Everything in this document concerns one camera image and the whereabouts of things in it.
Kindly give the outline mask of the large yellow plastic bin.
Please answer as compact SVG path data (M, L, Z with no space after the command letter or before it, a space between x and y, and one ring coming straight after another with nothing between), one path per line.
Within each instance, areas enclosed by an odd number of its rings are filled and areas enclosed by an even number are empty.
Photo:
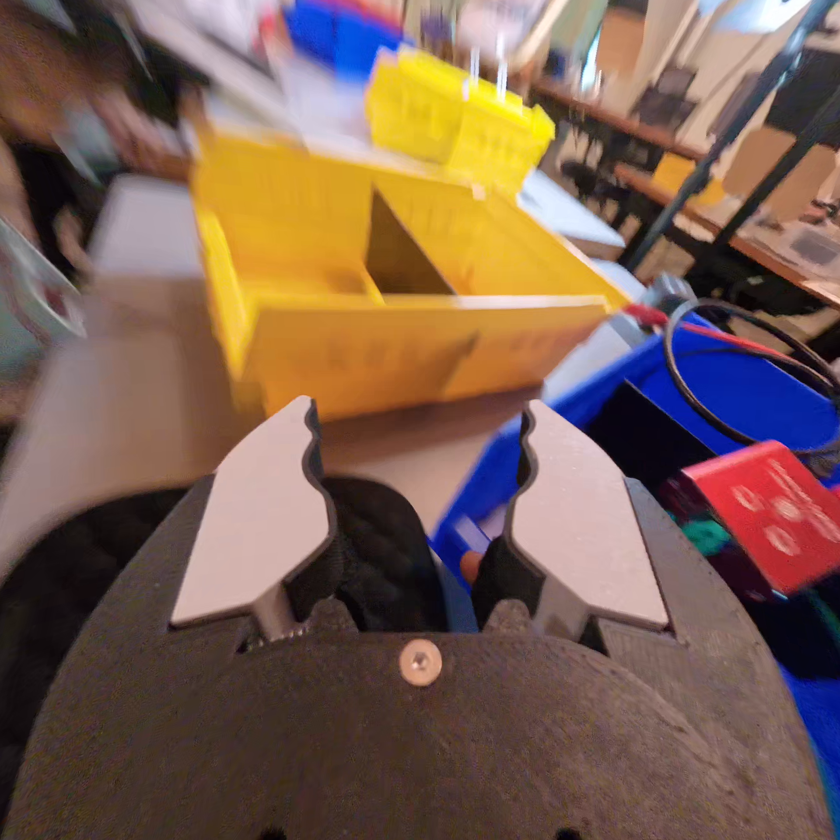
M381 192L455 289L382 295L364 258ZM428 169L205 133L191 193L234 403L323 419L539 385L634 295L516 200Z

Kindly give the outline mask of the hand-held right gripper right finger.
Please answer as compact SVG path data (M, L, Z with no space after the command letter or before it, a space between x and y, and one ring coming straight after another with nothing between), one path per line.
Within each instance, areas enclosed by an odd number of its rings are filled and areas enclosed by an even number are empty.
M646 631L669 624L623 472L541 401L522 414L518 490L504 534L546 573L532 624L581 639L593 618Z

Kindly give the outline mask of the small yellow plastic bin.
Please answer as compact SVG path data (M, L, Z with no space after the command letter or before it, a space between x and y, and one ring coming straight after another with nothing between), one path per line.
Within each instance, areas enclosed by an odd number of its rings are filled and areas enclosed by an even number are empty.
M555 139L554 122L540 106L482 79L467 78L457 103L458 127L444 167L516 196Z
M382 49L365 91L374 147L447 165L469 98L470 76L415 48Z

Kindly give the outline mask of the black bin divider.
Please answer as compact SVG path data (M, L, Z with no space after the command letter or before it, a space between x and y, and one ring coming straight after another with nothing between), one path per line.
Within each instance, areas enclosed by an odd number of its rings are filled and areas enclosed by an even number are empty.
M456 294L375 188L371 193L364 267L382 295L453 297Z

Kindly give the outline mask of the large blue plastic bin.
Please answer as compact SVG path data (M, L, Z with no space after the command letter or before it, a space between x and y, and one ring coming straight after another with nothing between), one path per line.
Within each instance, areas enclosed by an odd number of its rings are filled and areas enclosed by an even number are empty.
M737 353L731 344L686 325L673 347L690 390L720 420L751 438L811 449L838 432L829 400L780 366ZM666 367L660 338L630 349L610 324L551 375L542 400L655 495L683 468L740 448L686 403ZM431 539L458 578L461 555L483 549L495 536L490 521L517 488L520 425L515 416L490 440ZM838 800L838 571L807 584L802 594L777 591L756 602L758 593L750 591L749 614L780 663L826 787Z

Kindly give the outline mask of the black metal stand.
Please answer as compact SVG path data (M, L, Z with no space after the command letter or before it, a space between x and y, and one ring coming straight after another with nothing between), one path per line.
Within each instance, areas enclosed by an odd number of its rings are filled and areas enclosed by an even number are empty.
M723 130L716 134L709 151L688 174L670 203L652 223L643 224L626 247L619 260L624 268L631 271L638 268L657 240L670 230L676 216L688 201L707 187L715 163L745 130L766 99L775 93L797 68L806 40L836 4L836 1L813 1L805 6L801 20L793 28L780 51L762 70L752 90L724 125Z

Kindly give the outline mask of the person's left hand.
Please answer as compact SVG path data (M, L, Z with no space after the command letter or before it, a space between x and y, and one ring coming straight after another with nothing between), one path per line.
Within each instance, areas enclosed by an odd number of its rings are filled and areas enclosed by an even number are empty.
M484 631L502 602L520 603L532 623L546 582L546 573L519 553L502 534L489 542L483 552L469 549L459 562L462 577L469 585L470 599L478 629Z

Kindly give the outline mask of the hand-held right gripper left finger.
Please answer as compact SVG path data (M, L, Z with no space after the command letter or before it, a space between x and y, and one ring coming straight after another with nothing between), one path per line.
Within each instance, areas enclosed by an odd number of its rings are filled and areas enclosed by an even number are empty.
M340 529L322 483L316 403L301 395L216 469L171 625L238 616L271 642L302 630L340 584Z

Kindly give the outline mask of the red box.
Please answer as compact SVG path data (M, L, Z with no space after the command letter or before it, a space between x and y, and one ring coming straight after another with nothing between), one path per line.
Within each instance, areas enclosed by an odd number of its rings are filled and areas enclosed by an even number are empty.
M785 600L838 574L838 495L781 443L689 466L670 488L674 513L727 534L707 559L741 601Z

